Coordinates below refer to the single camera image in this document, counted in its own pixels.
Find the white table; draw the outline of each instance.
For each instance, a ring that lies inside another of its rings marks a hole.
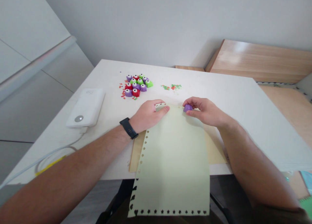
[[[124,86],[126,75],[140,73],[144,73],[154,86],[146,93],[141,93],[137,100],[123,99],[120,83]],[[180,84],[182,89],[174,92],[161,87],[171,84]],[[85,146],[119,125],[120,120],[130,118],[146,100],[163,99],[182,105],[185,99],[199,96],[209,98],[235,118],[281,171],[292,170],[294,165],[299,169],[312,169],[311,150],[252,78],[101,60],[9,176],[79,137],[79,130],[68,129],[65,123],[83,88],[104,88],[106,96],[97,125],[89,128],[83,138],[74,144],[76,148]],[[294,145],[301,152],[300,160],[293,157]],[[133,142],[126,146],[104,173],[102,180],[135,177],[135,173],[129,173],[132,146]],[[211,175],[231,173],[226,164],[212,165],[210,169]],[[10,184],[28,183],[33,178],[34,169],[30,169]]]

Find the black watch strap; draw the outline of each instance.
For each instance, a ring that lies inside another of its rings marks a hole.
[[[133,130],[132,126],[129,123],[129,118],[125,118],[124,120],[121,120],[119,123],[123,126],[124,130],[128,133],[131,139],[135,139],[138,137],[139,134]]]

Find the light yellow paper sheet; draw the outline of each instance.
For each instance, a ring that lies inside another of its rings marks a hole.
[[[208,151],[209,164],[213,165],[227,163],[215,127],[204,125],[203,128],[205,130],[205,140]],[[139,136],[134,140],[129,172],[137,171],[145,133],[146,131],[141,132]]]
[[[202,123],[182,107],[169,106],[165,117],[146,131],[128,217],[209,214],[209,162]]]

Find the forearm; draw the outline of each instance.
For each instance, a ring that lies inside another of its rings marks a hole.
[[[130,142],[120,125],[25,185],[0,209],[0,223],[60,223]]]
[[[233,172],[251,201],[284,208],[300,207],[288,182],[232,118],[219,127]]]

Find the white power bank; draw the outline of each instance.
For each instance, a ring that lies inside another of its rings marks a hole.
[[[104,100],[104,89],[85,88],[66,122],[68,128],[93,127],[97,124]]]

